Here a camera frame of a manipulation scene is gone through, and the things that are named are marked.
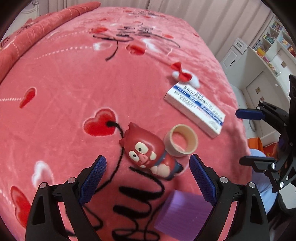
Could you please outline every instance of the orange object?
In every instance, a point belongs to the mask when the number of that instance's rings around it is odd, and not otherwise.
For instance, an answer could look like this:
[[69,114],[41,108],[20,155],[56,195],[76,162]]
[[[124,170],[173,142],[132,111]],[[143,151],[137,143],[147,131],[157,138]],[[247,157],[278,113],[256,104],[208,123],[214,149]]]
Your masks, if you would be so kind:
[[275,145],[276,145],[276,144],[273,143],[273,144],[268,145],[268,146],[266,146],[266,147],[263,148],[263,149],[264,149],[264,154],[265,154],[267,157],[272,157],[272,156],[273,156],[273,153],[274,153],[274,146],[275,146]]
[[250,149],[257,149],[264,152],[263,145],[259,137],[253,137],[248,139],[248,146]]

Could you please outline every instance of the pink blanket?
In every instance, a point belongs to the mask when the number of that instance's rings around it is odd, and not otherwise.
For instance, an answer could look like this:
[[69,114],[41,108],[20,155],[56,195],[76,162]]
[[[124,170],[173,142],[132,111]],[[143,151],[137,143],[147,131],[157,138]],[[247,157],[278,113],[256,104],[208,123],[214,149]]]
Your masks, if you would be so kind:
[[[177,124],[189,125],[199,138],[196,153],[206,165],[232,182],[250,180],[250,169],[238,163],[248,149],[243,124],[235,117],[235,95],[195,30],[157,12],[99,5],[92,2],[29,21],[2,43],[0,215],[19,241],[39,184],[63,183],[98,155],[106,157],[107,170],[86,213],[101,239],[173,240],[153,223],[171,190],[200,194],[190,170],[172,181],[139,170],[125,154],[121,158],[120,132],[107,127],[107,121],[123,131],[134,122],[160,138]],[[200,92],[226,114],[215,139],[163,100],[175,83],[170,65],[179,61],[199,77]],[[186,166],[188,159],[178,161]],[[146,191],[147,199],[139,201],[130,190]],[[139,218],[132,220],[132,210]]]

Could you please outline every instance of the red toy figurine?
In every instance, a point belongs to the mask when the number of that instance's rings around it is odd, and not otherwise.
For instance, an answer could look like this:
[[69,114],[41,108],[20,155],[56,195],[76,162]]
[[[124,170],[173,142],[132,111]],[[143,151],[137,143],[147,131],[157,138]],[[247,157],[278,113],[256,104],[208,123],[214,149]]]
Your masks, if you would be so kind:
[[141,168],[149,168],[153,174],[171,180],[183,166],[165,150],[163,141],[151,132],[130,123],[129,130],[119,144],[134,164]]

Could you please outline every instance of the purple block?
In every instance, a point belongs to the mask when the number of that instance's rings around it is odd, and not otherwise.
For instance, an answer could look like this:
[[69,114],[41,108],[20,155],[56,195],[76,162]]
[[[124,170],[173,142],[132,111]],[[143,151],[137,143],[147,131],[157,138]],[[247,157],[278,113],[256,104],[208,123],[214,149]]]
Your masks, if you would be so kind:
[[201,195],[174,190],[160,210],[154,227],[180,241],[193,241],[212,208]]

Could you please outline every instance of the toy nose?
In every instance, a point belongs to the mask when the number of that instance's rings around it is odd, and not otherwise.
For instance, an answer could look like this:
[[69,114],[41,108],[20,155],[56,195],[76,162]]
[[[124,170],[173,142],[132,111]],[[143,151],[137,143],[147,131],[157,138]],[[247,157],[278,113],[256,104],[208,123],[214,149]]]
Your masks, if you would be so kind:
[[148,156],[139,154],[140,162],[143,164],[148,160]]

